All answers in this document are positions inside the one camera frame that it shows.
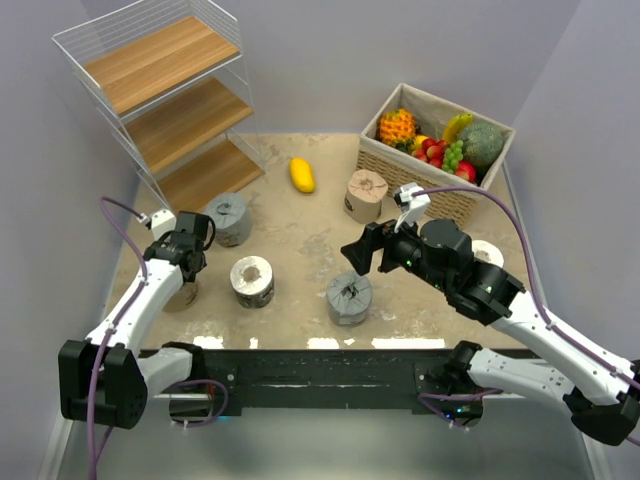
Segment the brown paper towel roll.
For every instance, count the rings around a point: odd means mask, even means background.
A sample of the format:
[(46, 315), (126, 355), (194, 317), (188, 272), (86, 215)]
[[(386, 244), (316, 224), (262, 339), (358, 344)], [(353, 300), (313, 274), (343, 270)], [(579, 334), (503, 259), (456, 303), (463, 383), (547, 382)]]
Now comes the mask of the brown paper towel roll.
[(184, 283), (163, 307), (166, 313), (177, 313), (188, 309), (197, 299), (199, 282)]

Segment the brown roll with black print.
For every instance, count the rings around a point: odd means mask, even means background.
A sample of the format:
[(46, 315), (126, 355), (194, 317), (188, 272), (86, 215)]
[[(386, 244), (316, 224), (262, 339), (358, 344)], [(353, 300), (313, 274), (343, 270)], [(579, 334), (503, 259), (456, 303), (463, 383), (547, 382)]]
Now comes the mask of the brown roll with black print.
[(360, 169), (351, 176), (344, 195), (345, 212), (357, 223), (375, 222), (382, 212), (388, 183), (378, 173)]

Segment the grey paper towel roll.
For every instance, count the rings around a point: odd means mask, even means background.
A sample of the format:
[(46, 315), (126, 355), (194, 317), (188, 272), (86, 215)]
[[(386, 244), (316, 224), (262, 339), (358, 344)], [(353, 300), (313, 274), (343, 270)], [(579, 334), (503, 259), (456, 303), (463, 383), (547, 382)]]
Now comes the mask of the grey paper towel roll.
[(215, 242), (226, 248), (242, 245), (249, 237), (252, 222), (248, 203), (239, 193), (223, 193), (205, 207), (204, 213), (214, 222)]

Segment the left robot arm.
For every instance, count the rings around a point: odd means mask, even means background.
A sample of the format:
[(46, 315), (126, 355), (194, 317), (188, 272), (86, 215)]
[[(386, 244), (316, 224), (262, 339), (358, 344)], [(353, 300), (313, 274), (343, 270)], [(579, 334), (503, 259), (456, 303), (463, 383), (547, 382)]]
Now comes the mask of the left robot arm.
[(145, 249), (139, 272), (110, 314), (84, 339), (68, 340), (58, 353), (64, 418), (133, 428), (149, 398), (173, 385), (200, 390), (207, 380), (202, 348), (168, 342), (146, 358), (141, 346), (171, 298), (206, 266), (215, 237), (211, 217), (181, 211), (173, 229)]

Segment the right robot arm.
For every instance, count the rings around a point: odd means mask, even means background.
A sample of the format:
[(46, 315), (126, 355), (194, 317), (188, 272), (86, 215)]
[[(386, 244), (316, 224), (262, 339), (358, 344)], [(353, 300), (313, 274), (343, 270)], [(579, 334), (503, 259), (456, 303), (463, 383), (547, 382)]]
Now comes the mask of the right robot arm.
[(371, 223), (341, 249), (360, 275), (370, 271), (376, 251), (382, 253), (379, 272), (405, 269), (443, 293), (460, 315), (517, 340), (545, 362), (471, 347), (445, 369), (452, 390), (466, 393), (477, 385), (563, 404), (572, 424), (592, 439), (610, 446), (630, 440), (639, 423), (638, 363), (580, 334), (506, 270), (476, 258), (470, 236), (454, 221)]

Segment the dark grey wrapped towel roll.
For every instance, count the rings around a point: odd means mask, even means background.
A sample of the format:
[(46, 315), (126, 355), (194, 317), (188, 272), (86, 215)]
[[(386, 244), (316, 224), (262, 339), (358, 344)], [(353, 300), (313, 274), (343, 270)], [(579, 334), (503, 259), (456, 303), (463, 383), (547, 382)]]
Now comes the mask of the dark grey wrapped towel roll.
[(355, 271), (334, 277), (326, 291), (329, 319), (336, 325), (347, 327), (362, 323), (373, 300), (369, 279)]

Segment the white and grey towel roll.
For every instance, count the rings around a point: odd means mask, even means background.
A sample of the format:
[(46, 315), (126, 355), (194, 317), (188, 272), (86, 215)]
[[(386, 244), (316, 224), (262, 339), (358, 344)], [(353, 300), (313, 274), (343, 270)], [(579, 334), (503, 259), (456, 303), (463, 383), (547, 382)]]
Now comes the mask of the white and grey towel roll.
[(239, 304), (248, 309), (265, 307), (275, 293), (271, 264), (260, 256), (238, 260), (231, 268), (230, 282)]

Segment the yellow mango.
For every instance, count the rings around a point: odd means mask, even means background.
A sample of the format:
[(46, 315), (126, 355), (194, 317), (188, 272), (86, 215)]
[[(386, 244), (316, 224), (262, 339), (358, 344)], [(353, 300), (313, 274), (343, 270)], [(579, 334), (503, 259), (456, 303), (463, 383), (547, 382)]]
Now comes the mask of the yellow mango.
[(316, 183), (311, 165), (303, 158), (294, 157), (289, 162), (289, 172), (294, 187), (301, 193), (311, 194)]

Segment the red apples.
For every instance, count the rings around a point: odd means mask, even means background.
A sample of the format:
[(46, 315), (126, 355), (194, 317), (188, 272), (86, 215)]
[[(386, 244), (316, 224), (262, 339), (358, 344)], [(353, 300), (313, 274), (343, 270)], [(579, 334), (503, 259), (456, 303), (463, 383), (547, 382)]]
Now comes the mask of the red apples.
[[(443, 156), (444, 151), (448, 146), (449, 144), (447, 144), (444, 140), (435, 141), (433, 138), (425, 137), (420, 146), (413, 148), (413, 150), (411, 151), (411, 156), (444, 171), (442, 169)], [(455, 175), (463, 180), (466, 180), (469, 183), (476, 183), (476, 169), (464, 159), (464, 155), (463, 160), (459, 164), (459, 169), (455, 174), (451, 175)]]

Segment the white paper towel roll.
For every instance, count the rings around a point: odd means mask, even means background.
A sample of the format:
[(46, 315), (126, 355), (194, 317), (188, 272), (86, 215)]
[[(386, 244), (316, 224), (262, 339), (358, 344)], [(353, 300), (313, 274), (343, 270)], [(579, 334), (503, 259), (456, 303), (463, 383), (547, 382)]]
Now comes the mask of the white paper towel roll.
[(505, 260), (498, 247), (485, 240), (473, 240), (472, 251), (474, 257), (484, 262), (503, 267)]

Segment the pineapple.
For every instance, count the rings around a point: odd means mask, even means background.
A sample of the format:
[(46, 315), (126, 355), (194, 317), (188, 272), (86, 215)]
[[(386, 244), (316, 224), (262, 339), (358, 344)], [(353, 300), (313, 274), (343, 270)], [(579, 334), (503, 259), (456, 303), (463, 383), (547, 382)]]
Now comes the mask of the pineapple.
[(405, 108), (388, 111), (378, 119), (376, 139), (389, 147), (407, 146), (415, 135), (415, 118)]

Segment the green grapes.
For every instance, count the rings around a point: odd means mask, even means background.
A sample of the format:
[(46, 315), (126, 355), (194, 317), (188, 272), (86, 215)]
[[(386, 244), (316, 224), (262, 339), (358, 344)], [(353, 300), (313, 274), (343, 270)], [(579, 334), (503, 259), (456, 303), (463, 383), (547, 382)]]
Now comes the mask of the green grapes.
[(457, 172), (459, 164), (463, 160), (463, 146), (462, 140), (456, 140), (445, 149), (442, 165), (445, 172), (449, 174)]

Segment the yellow banana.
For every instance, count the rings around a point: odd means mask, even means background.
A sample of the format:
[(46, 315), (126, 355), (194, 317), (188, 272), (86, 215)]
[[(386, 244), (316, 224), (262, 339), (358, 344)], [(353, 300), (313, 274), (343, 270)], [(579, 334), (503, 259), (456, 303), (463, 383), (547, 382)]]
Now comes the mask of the yellow banana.
[(474, 116), (471, 113), (463, 113), (454, 116), (444, 129), (442, 140), (451, 145), (457, 140), (457, 136), (460, 131), (471, 124), (473, 120)]

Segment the green melon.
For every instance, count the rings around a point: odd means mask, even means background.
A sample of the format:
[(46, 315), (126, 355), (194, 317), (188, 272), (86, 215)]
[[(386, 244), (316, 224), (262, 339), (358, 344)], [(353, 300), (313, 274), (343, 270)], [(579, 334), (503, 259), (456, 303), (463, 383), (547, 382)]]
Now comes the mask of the green melon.
[(504, 140), (502, 132), (488, 122), (473, 121), (458, 134), (463, 155), (469, 163), (480, 169), (488, 169), (500, 155)]

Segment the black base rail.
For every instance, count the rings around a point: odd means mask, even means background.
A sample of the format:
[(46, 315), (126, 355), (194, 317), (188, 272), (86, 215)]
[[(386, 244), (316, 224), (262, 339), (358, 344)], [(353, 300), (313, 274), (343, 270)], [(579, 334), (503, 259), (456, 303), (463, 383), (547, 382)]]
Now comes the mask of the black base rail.
[(482, 397), (499, 391), (465, 370), (478, 348), (201, 350), (194, 373), (151, 393), (207, 393), (227, 416), (249, 408), (442, 410), (445, 419), (468, 422), (481, 416)]

